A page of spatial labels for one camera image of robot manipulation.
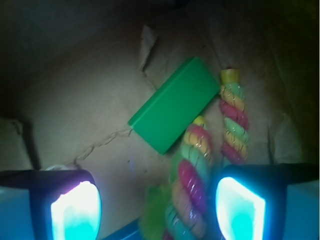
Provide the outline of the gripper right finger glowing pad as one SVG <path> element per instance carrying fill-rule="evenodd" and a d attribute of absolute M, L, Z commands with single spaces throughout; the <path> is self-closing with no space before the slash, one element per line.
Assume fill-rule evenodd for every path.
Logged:
<path fill-rule="evenodd" d="M 310 163 L 228 165 L 215 191 L 226 240 L 318 240 L 320 169 Z"/>

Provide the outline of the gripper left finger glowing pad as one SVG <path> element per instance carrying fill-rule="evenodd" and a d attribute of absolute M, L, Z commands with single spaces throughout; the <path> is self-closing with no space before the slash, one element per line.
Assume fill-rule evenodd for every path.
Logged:
<path fill-rule="evenodd" d="M 0 173 L 2 240 L 95 240 L 100 192 L 87 170 Z"/>

